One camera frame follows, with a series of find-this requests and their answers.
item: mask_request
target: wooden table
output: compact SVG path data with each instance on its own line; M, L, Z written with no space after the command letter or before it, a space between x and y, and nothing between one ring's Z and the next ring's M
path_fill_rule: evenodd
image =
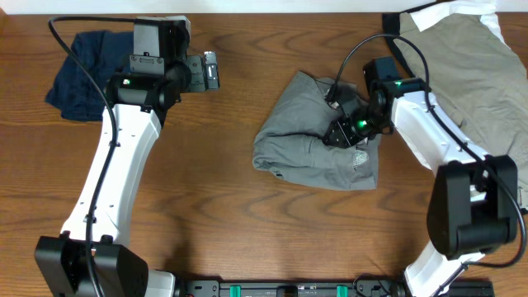
M384 137L376 191L325 191L280 181L252 166L252 142L298 70L335 77L350 48L380 31L380 14L189 15L191 53L216 51L220 92L186 94L168 113L144 169L132 218L132 251L152 269L225 280L396 276L427 243L433 176L400 136ZM48 296L33 252L57 236L83 188L100 123L60 118L44 103L66 54L48 16L9 16L0 37L0 295ZM528 65L528 14L501 14L506 42ZM75 33L130 25L58 24ZM362 66L389 54L365 46L343 78L364 92ZM503 262L501 248L487 260ZM525 295L528 257L513 268L471 268L498 295Z

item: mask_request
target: green indicator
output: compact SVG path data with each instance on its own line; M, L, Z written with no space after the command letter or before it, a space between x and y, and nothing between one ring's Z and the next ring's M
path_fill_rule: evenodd
M229 287L229 297L240 297L242 295L242 288L240 285L231 285Z
M346 287L345 285L338 285L337 297L348 297L348 287Z

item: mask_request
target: wooden surface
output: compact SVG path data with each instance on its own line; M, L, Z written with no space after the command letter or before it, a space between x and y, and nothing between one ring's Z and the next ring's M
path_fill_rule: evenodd
M186 94L168 113L144 169L130 248L152 269L225 280L396 276L428 237L432 174L400 136L384 137L376 191L325 191L252 166L252 141L298 70L335 77L344 56L379 32L380 14L189 15L191 53L217 52L220 92ZM83 188L100 123L62 120L44 103L65 58L47 16L10 16L0 37L0 295L48 296L33 252L56 236ZM501 14L507 43L528 65L528 14ZM74 34L130 25L58 24ZM360 50L343 78L364 91L362 66L389 54ZM517 245L487 260L503 262ZM471 268L499 296L525 295L528 259L506 270Z

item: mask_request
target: dark blue cloth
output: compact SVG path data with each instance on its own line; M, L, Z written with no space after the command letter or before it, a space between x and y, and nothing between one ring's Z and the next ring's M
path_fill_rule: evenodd
M132 32L83 32L75 35L71 49L102 90L118 68L129 71L128 54L134 50L134 36ZM69 57L59 70L45 101L59 108L64 119L102 120L104 102L101 96Z

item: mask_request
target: beige cloth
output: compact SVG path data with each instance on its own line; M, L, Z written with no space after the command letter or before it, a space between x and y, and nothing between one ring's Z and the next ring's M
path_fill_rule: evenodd
M508 154L519 170L519 200L528 206L528 80L519 57L479 16L450 15L420 32L408 13L400 35L426 57L431 89L447 115L492 155ZM422 61L400 40L409 68L425 78Z

